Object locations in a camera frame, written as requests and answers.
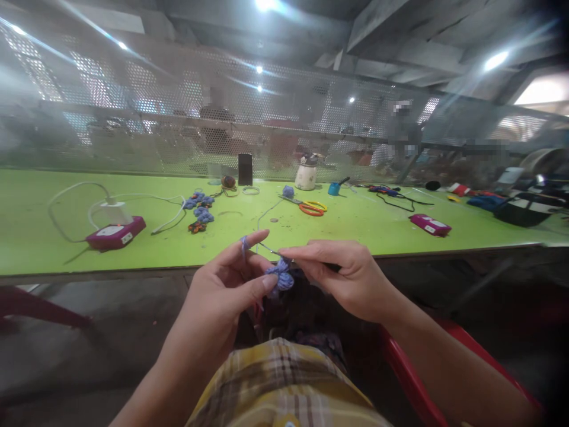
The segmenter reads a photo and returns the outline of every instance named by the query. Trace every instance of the right hand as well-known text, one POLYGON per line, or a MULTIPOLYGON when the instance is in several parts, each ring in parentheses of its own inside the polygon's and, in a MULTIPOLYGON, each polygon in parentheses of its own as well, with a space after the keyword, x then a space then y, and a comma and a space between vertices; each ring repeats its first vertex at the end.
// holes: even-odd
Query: right hand
POLYGON ((307 246, 282 248, 311 281, 320 285, 354 316, 384 323, 401 315, 406 298, 385 277, 367 247, 356 241, 311 240, 307 246), (323 263, 338 264, 333 272, 323 263))

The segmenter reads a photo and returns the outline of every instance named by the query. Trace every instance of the metal grill partition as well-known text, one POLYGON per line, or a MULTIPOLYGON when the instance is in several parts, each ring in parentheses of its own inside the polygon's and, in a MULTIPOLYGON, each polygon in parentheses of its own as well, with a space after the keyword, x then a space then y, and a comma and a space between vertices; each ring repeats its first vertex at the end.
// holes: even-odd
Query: metal grill partition
POLYGON ((531 144, 569 122, 316 69, 263 63, 259 73, 214 49, 0 12, 3 167, 209 176, 236 172, 236 155, 249 152, 256 178, 292 180, 300 154, 314 151, 327 159, 319 181, 390 182, 421 143, 531 144))

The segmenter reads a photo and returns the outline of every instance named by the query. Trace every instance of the orange scissors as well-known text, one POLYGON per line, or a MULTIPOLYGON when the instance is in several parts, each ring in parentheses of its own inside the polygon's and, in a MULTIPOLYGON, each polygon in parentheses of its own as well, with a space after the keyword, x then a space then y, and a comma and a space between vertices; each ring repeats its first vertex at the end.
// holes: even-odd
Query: orange scissors
POLYGON ((279 194, 278 196, 284 200, 288 200, 289 202, 293 202, 293 203, 297 204, 298 207, 300 208, 300 210, 307 215, 323 216, 324 212, 328 211, 328 207, 326 205, 323 205, 320 202, 312 202, 312 201, 301 202, 300 200, 289 199, 288 197, 284 197, 281 194, 279 194))

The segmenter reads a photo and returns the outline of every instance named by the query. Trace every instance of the ceiling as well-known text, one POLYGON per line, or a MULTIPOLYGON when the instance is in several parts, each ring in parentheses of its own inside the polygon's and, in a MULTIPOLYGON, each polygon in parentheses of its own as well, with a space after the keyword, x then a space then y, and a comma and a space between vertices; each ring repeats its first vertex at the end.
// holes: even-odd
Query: ceiling
POLYGON ((528 69, 567 65, 562 11, 534 0, 273 0, 265 12, 255 0, 72 1, 103 9, 103 27, 129 31, 109 19, 127 13, 146 34, 177 43, 502 102, 527 85, 528 69), (500 52, 507 59, 484 72, 500 52))

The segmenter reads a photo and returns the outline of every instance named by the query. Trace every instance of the green table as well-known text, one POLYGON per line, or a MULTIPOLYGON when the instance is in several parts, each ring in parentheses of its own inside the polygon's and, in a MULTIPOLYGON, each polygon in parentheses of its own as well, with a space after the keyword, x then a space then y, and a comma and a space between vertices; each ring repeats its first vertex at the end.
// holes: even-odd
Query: green table
MULTIPOLYGON (((245 234, 257 229, 257 220, 277 201, 277 193, 286 183, 255 182, 261 189, 257 196, 239 194, 220 196, 211 208, 215 221, 207 231, 192 235, 188 224, 195 218, 192 211, 174 227, 158 235, 151 231, 171 219, 179 205, 151 198, 134 198, 128 202, 132 215, 144 217, 147 227, 126 248, 99 253, 87 243, 65 241, 47 216, 47 201, 60 190, 80 181, 96 181, 112 194, 150 193, 160 197, 189 197, 196 188, 206 194, 219 190, 208 179, 81 174, 47 171, 0 170, 0 278, 65 273, 132 271, 201 266, 220 250, 245 234)), ((260 223, 271 234, 266 244, 278 249, 303 245, 309 239, 354 239, 369 247, 376 257, 423 254, 448 254, 471 250, 520 246, 569 246, 569 225, 554 217, 542 225, 526 229, 506 224, 489 212, 465 203, 454 203, 445 194, 426 190, 403 189, 409 197, 434 206, 416 205, 416 213, 428 214, 453 230, 446 238, 434 237, 418 229, 409 212, 388 206, 382 200, 358 189, 353 193, 342 188, 341 196, 327 194, 328 184, 312 192, 296 191, 296 198, 317 200, 328 206, 323 217, 302 213, 298 206, 283 201, 260 223)), ((94 231, 87 221, 87 209, 103 198, 95 186, 72 190, 55 205, 55 213, 66 232, 77 240, 94 231)), ((102 216, 95 221, 104 226, 102 216)), ((260 253, 276 258, 265 249, 260 253)))

